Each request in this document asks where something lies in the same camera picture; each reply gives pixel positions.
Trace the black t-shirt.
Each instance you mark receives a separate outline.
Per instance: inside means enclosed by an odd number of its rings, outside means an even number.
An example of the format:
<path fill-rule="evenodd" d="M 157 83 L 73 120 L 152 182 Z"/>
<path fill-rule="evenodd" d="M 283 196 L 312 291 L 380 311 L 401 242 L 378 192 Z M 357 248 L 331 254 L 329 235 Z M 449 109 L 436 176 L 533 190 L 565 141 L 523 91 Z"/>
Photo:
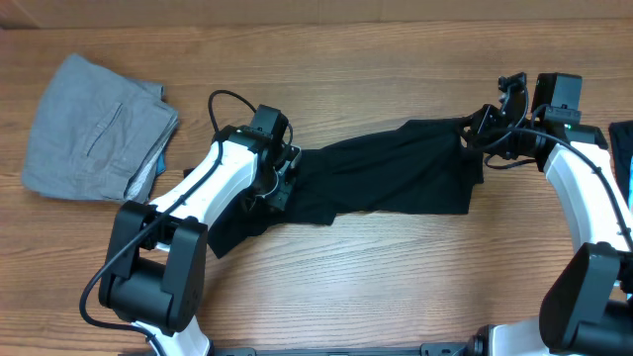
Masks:
<path fill-rule="evenodd" d="M 233 199 L 210 227 L 208 244 L 222 258 L 277 224 L 331 225 L 354 212 L 465 215 L 474 186 L 484 181 L 483 156 L 463 146 L 458 124 L 409 120 L 396 130 L 305 150 L 285 211 L 248 211 Z"/>

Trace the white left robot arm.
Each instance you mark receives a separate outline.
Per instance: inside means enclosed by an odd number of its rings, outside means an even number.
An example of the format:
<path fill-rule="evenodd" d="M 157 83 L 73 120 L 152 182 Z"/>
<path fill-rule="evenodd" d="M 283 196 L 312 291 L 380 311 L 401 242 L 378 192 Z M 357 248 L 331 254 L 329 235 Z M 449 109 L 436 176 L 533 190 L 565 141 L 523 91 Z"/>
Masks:
<path fill-rule="evenodd" d="M 144 205 L 124 203 L 100 276 L 99 302 L 143 334 L 156 355 L 210 355 L 196 312 L 210 227 L 231 202 L 284 211 L 301 150 L 277 109 L 259 106 L 247 126 L 227 126 L 206 158 L 175 188 Z"/>

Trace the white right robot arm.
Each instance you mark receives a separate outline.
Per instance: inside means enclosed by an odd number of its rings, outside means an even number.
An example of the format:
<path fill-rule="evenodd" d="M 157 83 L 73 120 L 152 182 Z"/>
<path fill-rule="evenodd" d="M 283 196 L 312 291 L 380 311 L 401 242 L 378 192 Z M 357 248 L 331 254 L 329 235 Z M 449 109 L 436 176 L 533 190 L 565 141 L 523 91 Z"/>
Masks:
<path fill-rule="evenodd" d="M 583 80 L 541 73 L 535 91 L 523 72 L 498 80 L 500 105 L 486 105 L 460 131 L 469 149 L 508 167 L 534 163 L 556 191 L 574 257 L 547 292 L 539 314 L 481 328 L 464 355 L 629 355 L 632 217 L 611 172 L 600 128 L 582 124 Z"/>

